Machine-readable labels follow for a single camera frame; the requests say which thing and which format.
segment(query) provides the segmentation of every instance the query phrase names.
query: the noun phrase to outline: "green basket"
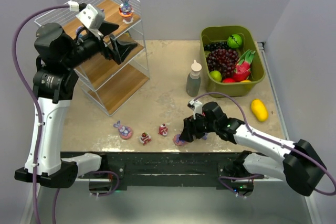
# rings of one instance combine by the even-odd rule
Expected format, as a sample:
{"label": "green basket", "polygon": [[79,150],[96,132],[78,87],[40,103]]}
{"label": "green basket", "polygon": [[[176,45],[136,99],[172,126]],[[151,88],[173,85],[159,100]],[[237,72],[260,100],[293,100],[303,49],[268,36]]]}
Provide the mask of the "green basket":
{"label": "green basket", "polygon": [[[221,83],[211,78],[206,63],[206,56],[209,53],[204,51],[204,45],[216,41],[226,41],[232,34],[239,34],[243,39],[242,46],[237,49],[239,55],[242,55],[246,50],[250,49],[256,51],[254,59],[251,64],[251,75],[249,80],[251,82],[237,82],[237,83]],[[265,77],[265,69],[256,48],[256,44],[248,29],[242,26],[212,26],[203,29],[201,32],[201,49],[200,49],[201,63],[204,71],[204,76],[207,79],[207,92],[221,92],[231,97],[241,97],[247,95],[248,92]],[[221,95],[212,95],[213,97],[222,97]]]}

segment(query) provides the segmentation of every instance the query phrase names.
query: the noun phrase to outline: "beige tabletop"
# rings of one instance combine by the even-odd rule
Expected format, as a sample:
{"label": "beige tabletop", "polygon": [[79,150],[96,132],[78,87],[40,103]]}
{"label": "beige tabletop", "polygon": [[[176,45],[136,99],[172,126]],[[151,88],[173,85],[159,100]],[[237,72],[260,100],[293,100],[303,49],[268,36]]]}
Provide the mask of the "beige tabletop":
{"label": "beige tabletop", "polygon": [[[248,148],[221,140],[211,133],[207,140],[195,140],[183,147],[175,146],[172,138],[183,128],[183,119],[192,115],[187,107],[191,97],[185,92],[186,78],[193,60],[199,61],[199,41],[146,42],[150,80],[141,87],[113,116],[108,117],[76,86],[67,114],[62,142],[63,151],[104,152],[240,152]],[[199,94],[205,91],[205,81]],[[256,120],[250,110],[253,99],[261,99],[269,112],[266,122]],[[242,119],[238,108],[225,98],[206,96],[203,103],[216,101],[228,117]],[[258,130],[283,138],[277,108],[267,77],[251,92],[236,100],[243,107],[249,124]],[[116,121],[130,126],[134,135],[122,140],[113,127]],[[160,124],[168,125],[166,137],[158,134]],[[139,142],[142,132],[152,136],[152,142]]]}

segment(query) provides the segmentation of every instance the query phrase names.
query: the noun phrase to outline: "soap dispenser bottle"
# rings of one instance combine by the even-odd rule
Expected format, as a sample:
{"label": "soap dispenser bottle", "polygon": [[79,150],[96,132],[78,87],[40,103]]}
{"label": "soap dispenser bottle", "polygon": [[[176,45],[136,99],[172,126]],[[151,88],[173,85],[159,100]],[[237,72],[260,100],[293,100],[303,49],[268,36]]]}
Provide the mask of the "soap dispenser bottle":
{"label": "soap dispenser bottle", "polygon": [[191,97],[195,97],[198,94],[198,91],[200,90],[201,85],[201,76],[200,71],[202,69],[202,65],[197,63],[196,60],[194,60],[194,63],[191,65],[191,72],[188,74],[187,78],[187,85],[186,85],[186,92]]}

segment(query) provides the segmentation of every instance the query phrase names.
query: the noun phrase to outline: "mango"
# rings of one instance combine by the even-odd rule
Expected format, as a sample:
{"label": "mango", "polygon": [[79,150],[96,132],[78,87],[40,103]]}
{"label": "mango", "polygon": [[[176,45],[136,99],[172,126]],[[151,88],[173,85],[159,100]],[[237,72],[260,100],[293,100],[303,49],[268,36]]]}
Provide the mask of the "mango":
{"label": "mango", "polygon": [[264,122],[268,118],[268,112],[262,101],[255,99],[251,103],[252,113],[256,116],[259,122]]}

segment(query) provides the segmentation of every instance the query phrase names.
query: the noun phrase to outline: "white pump cap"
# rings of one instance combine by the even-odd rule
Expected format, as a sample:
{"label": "white pump cap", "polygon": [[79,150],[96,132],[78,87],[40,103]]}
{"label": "white pump cap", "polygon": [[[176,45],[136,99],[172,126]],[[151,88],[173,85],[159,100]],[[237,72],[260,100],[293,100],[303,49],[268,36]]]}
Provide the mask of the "white pump cap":
{"label": "white pump cap", "polygon": [[200,75],[201,70],[202,70],[202,65],[197,63],[196,60],[194,60],[194,63],[192,63],[191,65],[190,77],[193,79],[198,79],[198,76]]}

